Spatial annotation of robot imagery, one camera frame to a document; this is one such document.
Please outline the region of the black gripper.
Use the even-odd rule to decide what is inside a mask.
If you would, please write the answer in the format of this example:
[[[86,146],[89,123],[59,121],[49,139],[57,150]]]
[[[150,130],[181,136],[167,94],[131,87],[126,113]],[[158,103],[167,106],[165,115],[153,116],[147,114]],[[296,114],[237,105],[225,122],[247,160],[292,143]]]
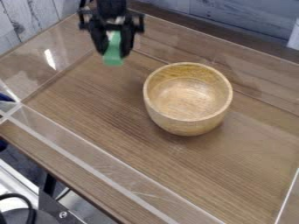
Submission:
[[[90,0],[97,1],[97,8],[89,9],[87,0],[79,3],[79,28],[90,32],[90,36],[98,52],[105,55],[109,49],[109,31],[121,29],[121,57],[130,55],[135,44],[137,32],[146,31],[146,15],[131,12],[127,9],[127,0]],[[85,17],[91,16],[97,20],[86,21]]]

